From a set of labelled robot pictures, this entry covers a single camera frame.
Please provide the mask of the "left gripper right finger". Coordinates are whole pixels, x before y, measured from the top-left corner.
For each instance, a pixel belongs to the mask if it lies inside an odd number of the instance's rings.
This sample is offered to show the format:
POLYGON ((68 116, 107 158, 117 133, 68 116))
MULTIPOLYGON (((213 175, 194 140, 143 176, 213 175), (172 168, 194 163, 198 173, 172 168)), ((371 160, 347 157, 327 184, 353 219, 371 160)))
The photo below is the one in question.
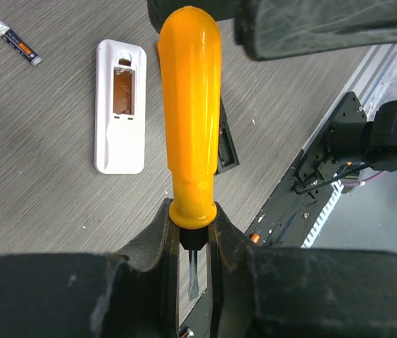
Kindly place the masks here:
POLYGON ((212 337, 397 337, 397 253, 259 246, 208 228, 212 337))

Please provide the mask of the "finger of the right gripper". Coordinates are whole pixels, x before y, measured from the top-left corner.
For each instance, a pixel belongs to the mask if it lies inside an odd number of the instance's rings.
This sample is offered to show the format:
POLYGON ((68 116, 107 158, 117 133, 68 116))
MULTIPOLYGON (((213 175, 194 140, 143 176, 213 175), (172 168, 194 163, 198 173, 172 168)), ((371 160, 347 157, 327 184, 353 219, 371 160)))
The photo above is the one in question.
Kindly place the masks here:
POLYGON ((236 43, 255 61, 397 43, 397 1, 240 1, 236 43))
POLYGON ((170 14, 185 6, 202 9, 215 21, 222 21, 235 16, 239 3, 235 0, 147 0, 146 2, 150 22, 157 33, 170 14))

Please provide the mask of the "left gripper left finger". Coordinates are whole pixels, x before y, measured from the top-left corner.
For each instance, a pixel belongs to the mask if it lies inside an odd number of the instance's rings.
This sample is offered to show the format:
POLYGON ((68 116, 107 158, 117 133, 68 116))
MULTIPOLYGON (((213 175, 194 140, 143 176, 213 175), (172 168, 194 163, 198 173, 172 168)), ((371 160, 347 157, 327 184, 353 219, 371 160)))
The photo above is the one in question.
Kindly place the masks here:
POLYGON ((0 255, 0 337, 176 337, 170 203, 115 253, 0 255))

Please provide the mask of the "orange handled screwdriver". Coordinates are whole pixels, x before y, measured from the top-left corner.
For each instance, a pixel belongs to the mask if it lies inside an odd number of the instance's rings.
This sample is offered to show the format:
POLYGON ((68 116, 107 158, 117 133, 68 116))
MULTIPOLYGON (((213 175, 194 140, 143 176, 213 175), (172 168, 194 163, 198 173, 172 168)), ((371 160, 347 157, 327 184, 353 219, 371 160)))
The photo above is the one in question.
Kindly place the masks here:
POLYGON ((198 252, 216 215, 214 174, 218 135, 222 42, 216 21, 185 6, 164 22, 158 42, 168 167, 173 201, 169 215, 189 252, 189 298, 199 295, 198 252))

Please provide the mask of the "orange battery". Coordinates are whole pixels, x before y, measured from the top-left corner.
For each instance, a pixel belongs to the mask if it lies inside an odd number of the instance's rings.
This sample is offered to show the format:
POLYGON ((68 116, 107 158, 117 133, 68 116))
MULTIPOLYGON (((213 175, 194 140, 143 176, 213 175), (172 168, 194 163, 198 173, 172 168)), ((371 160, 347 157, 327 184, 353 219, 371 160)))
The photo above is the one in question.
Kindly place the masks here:
POLYGON ((253 243, 257 244, 260 241, 260 235, 254 232, 251 234, 250 239, 253 243))

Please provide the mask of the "white remote control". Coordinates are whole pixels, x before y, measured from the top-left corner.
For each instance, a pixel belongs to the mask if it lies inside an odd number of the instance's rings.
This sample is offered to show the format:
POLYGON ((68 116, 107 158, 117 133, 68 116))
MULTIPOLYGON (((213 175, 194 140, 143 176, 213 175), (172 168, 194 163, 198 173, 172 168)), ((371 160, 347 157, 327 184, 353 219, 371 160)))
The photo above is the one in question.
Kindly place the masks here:
POLYGON ((96 48, 94 165, 105 175, 144 169, 146 52, 105 39, 96 48))

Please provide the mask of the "black remote control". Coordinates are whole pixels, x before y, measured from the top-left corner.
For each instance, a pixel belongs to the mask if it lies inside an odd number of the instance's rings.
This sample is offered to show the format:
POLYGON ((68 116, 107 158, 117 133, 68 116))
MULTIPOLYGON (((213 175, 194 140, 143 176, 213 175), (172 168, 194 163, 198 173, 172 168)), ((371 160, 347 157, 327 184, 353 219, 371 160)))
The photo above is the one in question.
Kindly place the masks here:
POLYGON ((223 101, 220 100, 220 122, 218 139, 218 167, 216 175, 223 174, 239 165, 239 159, 227 122, 227 114, 223 101))

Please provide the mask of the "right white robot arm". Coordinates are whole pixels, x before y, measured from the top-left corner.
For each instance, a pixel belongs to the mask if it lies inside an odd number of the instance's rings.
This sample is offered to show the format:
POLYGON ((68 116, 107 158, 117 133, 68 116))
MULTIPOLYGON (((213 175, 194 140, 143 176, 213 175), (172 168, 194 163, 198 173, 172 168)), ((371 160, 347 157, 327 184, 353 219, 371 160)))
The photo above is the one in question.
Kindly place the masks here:
MULTIPOLYGON (((193 1, 215 20, 234 20, 235 39, 255 61, 397 42, 397 1, 193 1)), ((397 170, 397 101, 372 122, 333 123, 298 167, 302 180, 346 161, 397 170)))

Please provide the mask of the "loose dark battery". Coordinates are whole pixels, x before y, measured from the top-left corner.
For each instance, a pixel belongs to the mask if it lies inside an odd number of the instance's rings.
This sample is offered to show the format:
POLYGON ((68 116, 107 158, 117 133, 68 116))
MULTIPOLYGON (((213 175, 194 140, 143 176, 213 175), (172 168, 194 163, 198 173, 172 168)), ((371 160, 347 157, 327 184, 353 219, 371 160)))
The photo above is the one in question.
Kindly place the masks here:
POLYGON ((42 62, 42 58, 27 43, 25 43, 18 34, 11 29, 6 23, 0 20, 0 38, 8 43, 33 67, 42 62))

